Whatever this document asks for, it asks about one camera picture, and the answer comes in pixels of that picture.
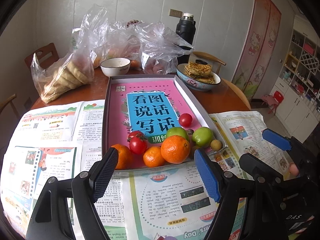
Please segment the operator right hand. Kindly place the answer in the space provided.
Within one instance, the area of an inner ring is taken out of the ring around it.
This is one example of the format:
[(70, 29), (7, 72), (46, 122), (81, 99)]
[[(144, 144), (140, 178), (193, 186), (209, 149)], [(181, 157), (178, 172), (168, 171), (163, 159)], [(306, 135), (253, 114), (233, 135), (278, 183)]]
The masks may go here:
[(290, 163), (289, 172), (292, 176), (297, 177), (299, 175), (299, 169), (294, 163)]

